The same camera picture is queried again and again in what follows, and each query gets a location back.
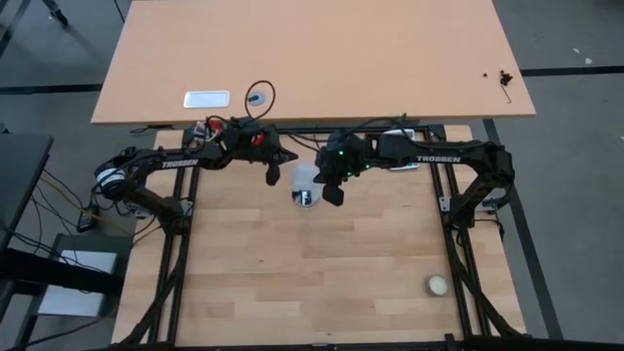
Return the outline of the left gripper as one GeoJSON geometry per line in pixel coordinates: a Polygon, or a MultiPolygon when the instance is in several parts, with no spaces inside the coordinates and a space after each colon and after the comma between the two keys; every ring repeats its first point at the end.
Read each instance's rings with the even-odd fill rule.
{"type": "Polygon", "coordinates": [[[222,141],[233,159],[266,165],[265,181],[269,186],[280,179],[279,165],[298,160],[296,153],[281,145],[273,125],[264,126],[252,117],[231,117],[223,130],[222,141]]]}

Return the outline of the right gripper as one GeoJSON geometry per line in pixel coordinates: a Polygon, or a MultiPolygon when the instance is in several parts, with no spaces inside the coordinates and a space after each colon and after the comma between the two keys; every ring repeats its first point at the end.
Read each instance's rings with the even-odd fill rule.
{"type": "Polygon", "coordinates": [[[342,183],[378,166],[379,137],[380,134],[357,136],[346,131],[330,134],[327,144],[317,152],[316,166],[320,168],[313,178],[315,183],[324,185],[324,200],[340,207],[344,201],[342,183]]]}

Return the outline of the white lightbulb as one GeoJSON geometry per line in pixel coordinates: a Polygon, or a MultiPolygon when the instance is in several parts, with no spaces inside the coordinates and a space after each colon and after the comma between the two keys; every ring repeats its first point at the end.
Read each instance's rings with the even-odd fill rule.
{"type": "Polygon", "coordinates": [[[298,164],[291,172],[292,194],[309,192],[313,198],[319,198],[322,192],[322,185],[314,181],[314,177],[319,173],[319,169],[310,163],[298,164]]]}

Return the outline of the grey desk calculator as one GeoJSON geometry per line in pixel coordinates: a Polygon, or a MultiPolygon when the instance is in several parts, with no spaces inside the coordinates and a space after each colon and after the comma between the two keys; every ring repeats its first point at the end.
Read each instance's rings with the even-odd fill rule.
{"type": "MultiPolygon", "coordinates": [[[[386,135],[397,135],[397,136],[403,136],[403,137],[408,137],[409,139],[416,141],[416,132],[415,130],[412,129],[407,129],[407,130],[399,130],[399,129],[395,129],[395,130],[389,130],[385,132],[386,135]]],[[[390,172],[405,172],[405,171],[413,171],[413,170],[417,170],[420,168],[420,165],[418,163],[409,163],[406,164],[402,167],[395,167],[395,168],[391,168],[390,172]]]]}

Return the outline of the light wood desk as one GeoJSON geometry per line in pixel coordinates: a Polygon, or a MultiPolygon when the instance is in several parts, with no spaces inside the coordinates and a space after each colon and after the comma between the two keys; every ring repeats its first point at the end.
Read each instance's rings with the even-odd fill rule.
{"type": "Polygon", "coordinates": [[[204,117],[187,92],[248,89],[273,121],[519,118],[535,113],[492,0],[145,0],[127,14],[92,117],[204,117]],[[499,71],[513,76],[499,84],[499,71]]]}

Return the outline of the small cream round lid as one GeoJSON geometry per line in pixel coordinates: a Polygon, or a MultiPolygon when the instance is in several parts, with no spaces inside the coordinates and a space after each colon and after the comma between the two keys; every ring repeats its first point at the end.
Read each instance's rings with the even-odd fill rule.
{"type": "Polygon", "coordinates": [[[425,280],[425,290],[430,296],[442,297],[449,292],[449,283],[443,276],[432,275],[425,280]]]}

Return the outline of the black power brick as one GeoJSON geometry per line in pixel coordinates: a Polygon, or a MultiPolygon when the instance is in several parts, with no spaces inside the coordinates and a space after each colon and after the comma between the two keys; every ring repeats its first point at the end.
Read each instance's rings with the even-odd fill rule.
{"type": "Polygon", "coordinates": [[[86,231],[92,230],[97,225],[97,220],[95,219],[95,215],[98,215],[99,207],[98,206],[89,206],[85,208],[80,214],[76,224],[76,230],[79,233],[84,233],[86,231]]]}

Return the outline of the black desk leg bar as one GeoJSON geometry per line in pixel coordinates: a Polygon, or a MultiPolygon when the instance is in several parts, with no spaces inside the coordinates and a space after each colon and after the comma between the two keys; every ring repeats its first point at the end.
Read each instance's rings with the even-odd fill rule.
{"type": "Polygon", "coordinates": [[[0,279],[115,296],[119,296],[123,289],[123,279],[113,274],[14,249],[6,249],[0,253],[0,279]]]}

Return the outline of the black stand leg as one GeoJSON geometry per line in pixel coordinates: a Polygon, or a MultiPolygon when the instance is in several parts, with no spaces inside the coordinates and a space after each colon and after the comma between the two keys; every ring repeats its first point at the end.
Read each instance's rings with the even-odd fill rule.
{"type": "Polygon", "coordinates": [[[51,17],[57,20],[63,27],[68,26],[68,20],[62,13],[56,0],[41,0],[48,8],[51,17]]]}

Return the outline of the black side desk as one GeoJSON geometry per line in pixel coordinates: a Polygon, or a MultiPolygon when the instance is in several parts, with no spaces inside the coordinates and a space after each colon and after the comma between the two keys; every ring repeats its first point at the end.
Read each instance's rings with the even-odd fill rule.
{"type": "Polygon", "coordinates": [[[51,136],[0,134],[0,251],[20,222],[53,142],[51,136]]]}

